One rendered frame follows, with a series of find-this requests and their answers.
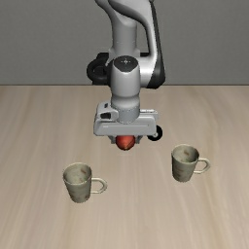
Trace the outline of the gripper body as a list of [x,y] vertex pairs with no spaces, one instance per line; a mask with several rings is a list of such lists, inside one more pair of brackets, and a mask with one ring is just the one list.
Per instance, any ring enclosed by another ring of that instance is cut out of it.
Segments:
[[97,105],[93,133],[98,136],[134,135],[147,136],[157,133],[159,114],[153,109],[141,109],[138,118],[129,123],[118,121],[119,111],[111,107],[110,101]]

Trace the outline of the grey-green mug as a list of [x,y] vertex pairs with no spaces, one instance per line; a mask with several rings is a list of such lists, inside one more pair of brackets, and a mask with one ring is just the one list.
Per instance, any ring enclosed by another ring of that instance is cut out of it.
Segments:
[[[82,162],[74,162],[63,170],[63,182],[70,198],[76,203],[86,202],[91,194],[102,194],[107,190],[107,182],[101,178],[93,178],[91,168]],[[91,189],[92,182],[99,182],[101,188]]]
[[[196,165],[199,162],[204,162],[205,166],[200,170],[196,170]],[[172,176],[180,183],[190,181],[194,174],[202,174],[211,167],[210,161],[201,158],[198,150],[188,144],[180,144],[172,150],[171,165]]]

